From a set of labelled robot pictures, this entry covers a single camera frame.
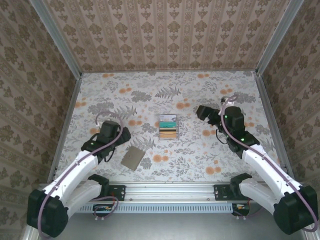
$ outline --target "floral wallpaper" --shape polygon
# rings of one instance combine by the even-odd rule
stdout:
[[[263,73],[295,177],[320,196],[320,1],[305,0]]]
[[[19,239],[47,181],[75,79],[27,0],[0,1],[0,239]]]
[[[131,133],[109,162],[91,174],[113,182],[215,182],[257,173],[216,138],[216,127],[198,119],[199,105],[219,109],[221,97],[238,94],[236,103],[247,130],[278,161],[254,74],[251,71],[174,71],[85,73],[59,161],[57,176],[95,133],[96,115],[108,109],[120,115]],[[177,114],[179,139],[159,140],[159,114]],[[109,119],[99,117],[100,123]],[[135,171],[121,164],[130,146],[145,151]]]
[[[254,69],[290,0],[44,0],[85,73]]]

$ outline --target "gray leaf pattern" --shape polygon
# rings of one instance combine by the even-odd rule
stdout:
[[[117,146],[110,162],[101,162],[90,174],[102,175],[113,182],[229,181],[245,172],[259,179],[253,169],[239,164],[241,160],[216,139],[216,127],[196,115],[199,105],[219,109],[221,98],[233,95],[234,91],[239,94],[236,106],[245,114],[246,129],[277,160],[252,72],[85,73],[57,176],[75,159],[82,144],[99,131],[94,123],[96,114],[110,110],[121,117],[131,139]],[[159,114],[170,113],[178,116],[179,139],[159,140]],[[98,121],[108,119],[114,118],[102,114]],[[11,136],[7,129],[1,137],[13,141],[16,136]],[[136,171],[121,165],[130,146],[145,151]],[[20,187],[27,182],[28,179],[18,175],[14,180]]]

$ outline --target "wire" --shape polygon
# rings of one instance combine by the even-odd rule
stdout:
[[[220,138],[218,138],[218,129],[215,131],[215,136],[216,136],[216,139],[218,139],[218,141],[219,141],[220,143],[222,143],[222,144],[227,144],[227,142],[222,142],[222,141],[220,140]]]
[[[115,153],[115,150],[116,150],[116,148],[113,149],[113,151],[112,151],[112,153],[111,153],[111,156],[109,157],[108,160],[106,160],[106,157],[104,157],[104,161],[105,161],[106,163],[110,161],[110,159],[112,158],[112,156],[113,156],[114,153]]]
[[[116,200],[116,204],[115,204],[115,207],[108,213],[108,215],[106,215],[106,216],[103,217],[104,219],[109,218],[109,217],[115,212],[115,210],[117,210],[118,205],[119,205],[119,199],[116,198],[115,196],[104,196],[104,197],[92,199],[92,200],[94,200],[94,201],[100,201],[100,200],[106,200],[106,199]],[[97,206],[97,207],[94,209],[93,215],[94,215],[96,218],[99,218],[99,217],[97,216],[97,210],[100,209],[100,208],[104,208],[104,207],[105,207],[105,206]]]
[[[221,123],[222,123],[222,127],[224,129],[224,131],[226,132],[226,134],[236,143],[240,144],[241,146],[245,147],[248,150],[251,150],[252,152],[258,154],[263,160],[265,160],[275,171],[276,173],[278,173],[280,175],[280,177],[282,177],[282,179],[286,182],[286,184],[288,186],[290,186],[293,191],[298,195],[298,197],[301,199],[301,201],[303,202],[303,204],[306,206],[306,208],[308,209],[308,211],[310,212],[313,221],[314,221],[314,227],[312,229],[307,229],[307,228],[303,228],[304,231],[306,232],[315,232],[318,229],[318,220],[317,217],[314,213],[314,211],[312,210],[312,208],[310,207],[310,205],[307,203],[307,201],[304,199],[304,197],[301,195],[301,193],[298,191],[298,189],[290,182],[289,179],[286,178],[286,176],[275,166],[275,164],[273,163],[273,161],[271,159],[269,159],[269,156],[264,155],[263,153],[259,152],[258,150],[255,150],[254,148],[242,143],[241,141],[239,141],[238,139],[236,139],[234,136],[232,136],[230,134],[230,132],[228,131],[226,124],[225,124],[225,120],[224,120],[224,115],[225,115],[225,110],[227,107],[228,102],[234,102],[236,101],[236,99],[238,98],[237,95],[233,95],[231,97],[229,97],[225,103],[222,106],[221,109]]]
[[[95,117],[95,123],[97,124],[98,123],[98,117],[101,115],[101,114],[109,114],[110,116],[114,117],[114,118],[117,118],[119,119],[120,121],[120,132],[119,134],[115,137],[115,139],[113,139],[111,142],[107,143],[106,145],[102,146],[102,147],[99,147],[97,148],[96,150],[92,151],[92,152],[89,152],[88,154],[86,154],[85,156],[83,156],[82,158],[80,158],[79,161],[77,161],[74,165],[72,165],[72,167],[69,168],[68,171],[66,171],[60,178],[60,180],[52,187],[52,189],[49,191],[49,193],[45,196],[41,206],[40,206],[40,209],[39,209],[39,214],[38,214],[38,220],[37,220],[37,228],[38,228],[38,231],[39,231],[39,235],[42,239],[50,239],[50,237],[46,237],[44,235],[44,233],[42,232],[42,228],[41,228],[41,219],[42,219],[42,214],[44,212],[44,209],[45,209],[45,205],[48,201],[48,199],[50,198],[51,194],[57,190],[59,188],[59,185],[62,183],[62,181],[72,172],[72,170],[78,166],[79,163],[81,163],[83,160],[85,160],[87,157],[89,156],[92,156],[94,155],[95,153],[111,146],[112,144],[114,144],[122,135],[123,131],[124,131],[124,128],[123,128],[123,121],[121,119],[121,117],[114,113],[114,112],[111,112],[111,111],[102,111],[102,112],[99,112],[98,115]]]

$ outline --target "floral tablecloth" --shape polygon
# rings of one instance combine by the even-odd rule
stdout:
[[[175,71],[85,73],[72,114],[57,176],[75,159],[81,146],[98,132],[94,119],[103,110],[121,116],[131,140],[116,148],[110,162],[92,171],[113,182],[229,181],[247,172],[257,173],[228,145],[216,139],[216,127],[199,120],[199,105],[220,108],[223,96],[238,94],[245,125],[276,161],[277,154],[251,71]],[[179,139],[159,141],[159,114],[177,114]],[[108,119],[101,116],[99,121]],[[121,165],[130,146],[145,151],[135,171]]]

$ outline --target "patterned wall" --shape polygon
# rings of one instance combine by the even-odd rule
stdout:
[[[45,0],[83,72],[254,69],[290,0]]]
[[[46,182],[75,79],[27,0],[0,1],[0,239],[18,239]]]
[[[320,196],[320,1],[305,0],[263,73],[298,180]]]

